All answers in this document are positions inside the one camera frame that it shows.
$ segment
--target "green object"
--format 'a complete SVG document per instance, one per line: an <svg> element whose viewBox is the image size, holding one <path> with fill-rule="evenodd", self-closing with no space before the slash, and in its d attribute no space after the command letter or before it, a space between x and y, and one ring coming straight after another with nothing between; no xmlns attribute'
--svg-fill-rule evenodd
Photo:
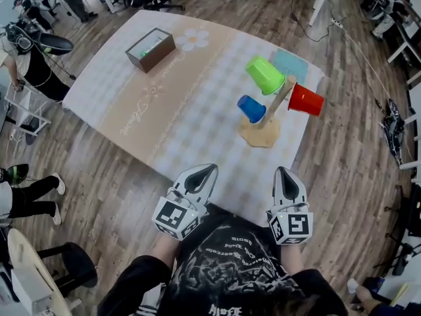
<svg viewBox="0 0 421 316"><path fill-rule="evenodd" d="M262 90L263 95L274 93L285 82L285 74L261 56L254 56L245 66L245 70Z"/></svg>
<svg viewBox="0 0 421 316"><path fill-rule="evenodd" d="M28 175L29 165L20 164L0 170L0 182L8 182L10 185L19 185Z"/></svg>

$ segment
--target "wooden box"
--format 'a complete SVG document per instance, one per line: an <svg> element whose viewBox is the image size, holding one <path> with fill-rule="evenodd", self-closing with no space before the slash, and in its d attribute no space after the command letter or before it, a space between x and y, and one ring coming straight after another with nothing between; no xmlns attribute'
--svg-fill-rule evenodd
<svg viewBox="0 0 421 316"><path fill-rule="evenodd" d="M133 44L126 51L126 55L140 70L149 72L175 48L176 44L171 34L159 28L153 28Z"/></svg>

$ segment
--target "headphones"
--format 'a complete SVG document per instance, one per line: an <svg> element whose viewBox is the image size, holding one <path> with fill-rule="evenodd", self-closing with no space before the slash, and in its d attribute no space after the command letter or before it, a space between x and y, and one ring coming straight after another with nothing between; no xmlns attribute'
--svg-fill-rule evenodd
<svg viewBox="0 0 421 316"><path fill-rule="evenodd" d="M6 37L10 43L13 43L18 51L18 55L27 54L34 46L31 37L17 24L8 24L5 27Z"/></svg>

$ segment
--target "red cup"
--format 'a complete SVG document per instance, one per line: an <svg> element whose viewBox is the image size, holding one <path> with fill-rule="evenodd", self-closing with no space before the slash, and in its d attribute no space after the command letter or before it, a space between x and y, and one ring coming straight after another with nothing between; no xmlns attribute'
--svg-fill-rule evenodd
<svg viewBox="0 0 421 316"><path fill-rule="evenodd" d="M288 110L303 111L310 115L318 116L322 111L324 98L299 84L295 84L289 99Z"/></svg>

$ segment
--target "blue cup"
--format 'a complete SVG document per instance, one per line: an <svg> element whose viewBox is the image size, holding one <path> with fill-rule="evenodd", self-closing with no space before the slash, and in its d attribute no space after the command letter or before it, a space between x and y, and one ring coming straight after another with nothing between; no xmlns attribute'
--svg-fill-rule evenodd
<svg viewBox="0 0 421 316"><path fill-rule="evenodd" d="M266 112L266 107L248 95L241 96L237 106L244 112L250 123L257 123Z"/></svg>

